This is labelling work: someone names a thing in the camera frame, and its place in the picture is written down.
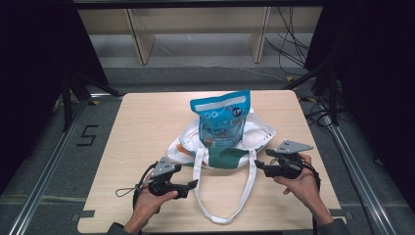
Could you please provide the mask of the black tape strip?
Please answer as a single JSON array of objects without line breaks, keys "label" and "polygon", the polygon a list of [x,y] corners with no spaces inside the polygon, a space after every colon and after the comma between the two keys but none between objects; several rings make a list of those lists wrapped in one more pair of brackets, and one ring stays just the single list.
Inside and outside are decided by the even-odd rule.
[{"label": "black tape strip", "polygon": [[353,219],[353,214],[351,212],[345,212],[338,209],[329,209],[329,213],[332,217],[344,217],[345,219]]},{"label": "black tape strip", "polygon": [[72,222],[78,222],[81,218],[89,218],[89,217],[93,217],[95,214],[94,211],[81,211],[79,213],[74,213],[70,220]]}]

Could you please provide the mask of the dark curtain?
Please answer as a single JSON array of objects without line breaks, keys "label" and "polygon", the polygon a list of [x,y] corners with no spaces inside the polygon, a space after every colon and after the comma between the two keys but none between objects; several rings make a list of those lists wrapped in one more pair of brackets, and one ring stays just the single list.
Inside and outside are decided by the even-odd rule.
[{"label": "dark curtain", "polygon": [[0,194],[73,71],[108,82],[73,0],[0,0]]},{"label": "dark curtain", "polygon": [[307,69],[323,61],[346,25],[355,31],[340,62],[347,107],[415,212],[415,0],[340,0],[324,6]]}]

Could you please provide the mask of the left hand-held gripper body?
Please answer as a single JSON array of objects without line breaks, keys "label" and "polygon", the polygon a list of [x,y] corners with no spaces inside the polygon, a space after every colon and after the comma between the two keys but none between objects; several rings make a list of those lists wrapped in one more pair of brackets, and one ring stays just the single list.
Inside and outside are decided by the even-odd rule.
[{"label": "left hand-held gripper body", "polygon": [[156,164],[149,183],[149,190],[155,196],[161,196],[167,192],[176,191],[176,199],[186,198],[189,193],[188,185],[173,184],[171,177],[174,173],[174,166],[167,157],[162,157]]}]

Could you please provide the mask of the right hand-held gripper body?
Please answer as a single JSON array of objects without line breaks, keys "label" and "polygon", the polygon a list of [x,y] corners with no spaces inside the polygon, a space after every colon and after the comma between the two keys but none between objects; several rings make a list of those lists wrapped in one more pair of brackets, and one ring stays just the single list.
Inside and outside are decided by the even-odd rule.
[{"label": "right hand-held gripper body", "polygon": [[277,148],[272,149],[278,155],[277,158],[273,157],[278,164],[266,164],[263,169],[265,176],[283,176],[288,179],[298,178],[303,168],[302,158],[299,152],[311,149],[311,145],[284,140]]}]

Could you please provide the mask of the person's left hand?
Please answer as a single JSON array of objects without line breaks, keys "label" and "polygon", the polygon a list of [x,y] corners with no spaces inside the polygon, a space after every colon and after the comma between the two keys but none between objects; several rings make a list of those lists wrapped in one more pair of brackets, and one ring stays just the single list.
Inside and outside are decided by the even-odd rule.
[{"label": "person's left hand", "polygon": [[148,189],[143,189],[137,198],[130,221],[136,227],[144,227],[150,218],[160,210],[163,203],[172,200],[177,195],[176,191],[171,191],[161,196],[155,196]]}]

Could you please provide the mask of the aluminium floor rail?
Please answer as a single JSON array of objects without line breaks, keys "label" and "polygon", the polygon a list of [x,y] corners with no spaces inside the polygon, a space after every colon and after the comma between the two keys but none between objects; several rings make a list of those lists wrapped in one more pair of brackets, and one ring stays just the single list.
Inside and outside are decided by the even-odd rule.
[{"label": "aluminium floor rail", "polygon": [[[100,101],[99,106],[89,105]],[[85,211],[89,190],[122,99],[97,94],[72,105],[64,131],[57,109],[30,157],[0,195],[0,235],[80,235],[74,213]]]},{"label": "aluminium floor rail", "polygon": [[367,177],[358,164],[354,153],[346,142],[346,138],[338,125],[330,117],[324,117],[324,123],[334,137],[335,143],[340,149],[350,179],[355,186],[357,194],[362,202],[362,207],[371,214],[372,220],[377,225],[381,235],[397,235],[392,221],[375,191],[369,184]]}]

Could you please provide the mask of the blue snack pouch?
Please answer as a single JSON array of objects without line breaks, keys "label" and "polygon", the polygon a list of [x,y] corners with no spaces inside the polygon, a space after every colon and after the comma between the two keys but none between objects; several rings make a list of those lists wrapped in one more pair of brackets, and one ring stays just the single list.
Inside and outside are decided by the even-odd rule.
[{"label": "blue snack pouch", "polygon": [[206,147],[235,147],[251,110],[251,91],[194,99],[190,107],[199,116],[199,136]]}]

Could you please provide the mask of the white tote bag coloured blobs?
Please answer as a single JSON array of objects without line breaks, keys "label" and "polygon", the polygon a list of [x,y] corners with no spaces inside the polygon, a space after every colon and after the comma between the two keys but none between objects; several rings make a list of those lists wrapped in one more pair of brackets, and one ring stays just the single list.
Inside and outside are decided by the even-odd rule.
[{"label": "white tote bag coloured blobs", "polygon": [[200,119],[192,120],[166,150],[169,160],[178,165],[188,165],[193,168],[193,178],[200,179],[202,168],[235,169],[244,165],[249,166],[249,176],[238,206],[229,217],[220,217],[211,214],[203,205],[200,198],[200,186],[198,182],[195,196],[204,216],[217,224],[229,224],[242,210],[253,189],[256,166],[254,161],[257,154],[276,135],[276,130],[263,122],[250,110],[246,118],[242,140],[235,147],[206,147],[200,140]]}]

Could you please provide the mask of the black metal stand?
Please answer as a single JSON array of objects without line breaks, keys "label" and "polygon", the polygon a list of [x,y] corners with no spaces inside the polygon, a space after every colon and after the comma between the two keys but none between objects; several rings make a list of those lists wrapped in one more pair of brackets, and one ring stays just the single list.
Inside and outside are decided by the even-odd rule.
[{"label": "black metal stand", "polygon": [[109,93],[112,96],[123,96],[122,92],[111,88],[109,84],[98,81],[97,79],[94,79],[85,73],[80,71],[68,71],[65,74],[65,77],[62,79],[62,96],[65,113],[64,131],[67,131],[73,123],[70,94],[73,93],[79,101],[88,101],[92,95],[86,88],[87,84],[91,84],[101,89],[102,91]]},{"label": "black metal stand", "polygon": [[328,115],[331,123],[334,126],[339,125],[337,118],[337,64],[337,54],[335,51],[331,51],[327,54],[323,62],[315,69],[309,71],[294,82],[289,83],[283,87],[283,90],[293,90],[294,88],[315,77],[316,80],[312,88],[312,93],[319,96],[325,90],[329,92]]}]

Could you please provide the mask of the person's right hand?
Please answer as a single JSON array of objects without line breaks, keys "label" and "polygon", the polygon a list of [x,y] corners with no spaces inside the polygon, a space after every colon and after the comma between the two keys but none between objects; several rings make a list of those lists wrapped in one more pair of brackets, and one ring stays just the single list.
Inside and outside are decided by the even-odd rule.
[{"label": "person's right hand", "polygon": [[316,216],[316,212],[323,206],[319,195],[315,176],[312,170],[304,167],[296,179],[288,179],[283,176],[276,176],[273,180],[286,186],[284,195],[293,193],[310,211]]}]

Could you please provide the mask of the light wooden shelf unit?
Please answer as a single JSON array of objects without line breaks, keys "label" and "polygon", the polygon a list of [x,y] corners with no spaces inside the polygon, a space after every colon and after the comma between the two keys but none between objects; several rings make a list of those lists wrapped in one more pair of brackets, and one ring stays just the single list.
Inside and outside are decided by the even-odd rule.
[{"label": "light wooden shelf unit", "polygon": [[245,33],[253,60],[261,62],[265,35],[283,31],[289,23],[296,33],[312,33],[320,7],[224,7],[81,10],[90,34],[129,34],[138,62],[148,63],[158,34]]}]

